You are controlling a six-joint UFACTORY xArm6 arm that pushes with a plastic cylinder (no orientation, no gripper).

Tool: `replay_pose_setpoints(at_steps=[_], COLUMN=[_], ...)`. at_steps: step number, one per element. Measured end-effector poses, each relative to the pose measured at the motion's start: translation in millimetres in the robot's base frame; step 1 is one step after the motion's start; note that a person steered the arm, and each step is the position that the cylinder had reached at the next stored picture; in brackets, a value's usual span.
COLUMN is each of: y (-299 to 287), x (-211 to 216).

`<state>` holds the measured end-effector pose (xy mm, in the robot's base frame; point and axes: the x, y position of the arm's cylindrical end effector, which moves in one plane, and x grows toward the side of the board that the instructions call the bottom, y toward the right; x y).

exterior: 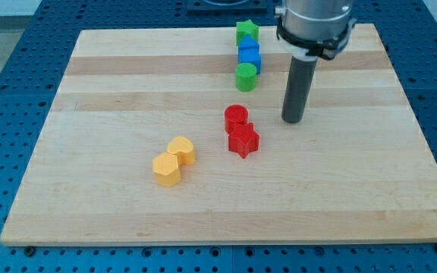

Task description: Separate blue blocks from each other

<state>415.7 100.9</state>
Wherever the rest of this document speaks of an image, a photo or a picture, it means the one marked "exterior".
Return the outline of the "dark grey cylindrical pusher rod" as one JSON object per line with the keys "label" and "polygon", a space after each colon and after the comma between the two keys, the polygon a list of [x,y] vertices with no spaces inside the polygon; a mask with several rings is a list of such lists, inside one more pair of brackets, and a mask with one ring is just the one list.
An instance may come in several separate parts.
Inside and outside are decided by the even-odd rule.
{"label": "dark grey cylindrical pusher rod", "polygon": [[302,61],[292,57],[288,73],[288,82],[282,106],[282,120],[299,123],[306,108],[307,98],[316,68],[316,60]]}

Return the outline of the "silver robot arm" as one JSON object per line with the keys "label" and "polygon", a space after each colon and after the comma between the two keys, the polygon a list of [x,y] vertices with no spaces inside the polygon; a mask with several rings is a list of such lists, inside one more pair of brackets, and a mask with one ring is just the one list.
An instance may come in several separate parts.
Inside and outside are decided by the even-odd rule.
{"label": "silver robot arm", "polygon": [[348,44],[356,23],[352,7],[352,0],[285,0],[275,7],[276,37],[291,53],[283,121],[301,121],[317,61],[334,59]]}

